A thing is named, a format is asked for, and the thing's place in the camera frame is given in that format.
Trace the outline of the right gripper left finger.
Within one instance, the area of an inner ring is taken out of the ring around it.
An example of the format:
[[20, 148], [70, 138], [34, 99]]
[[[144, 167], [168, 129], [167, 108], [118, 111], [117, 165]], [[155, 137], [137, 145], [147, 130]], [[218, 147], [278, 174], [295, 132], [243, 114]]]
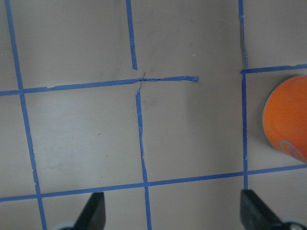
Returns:
[[56, 225], [53, 230], [103, 230], [106, 225], [104, 192], [92, 193], [77, 220]]

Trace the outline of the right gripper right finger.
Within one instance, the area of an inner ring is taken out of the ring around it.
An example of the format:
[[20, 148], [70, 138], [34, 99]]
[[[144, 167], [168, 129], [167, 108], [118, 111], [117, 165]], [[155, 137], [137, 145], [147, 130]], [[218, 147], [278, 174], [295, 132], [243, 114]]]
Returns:
[[295, 221], [282, 221], [253, 191], [240, 191], [240, 221], [246, 230], [305, 230]]

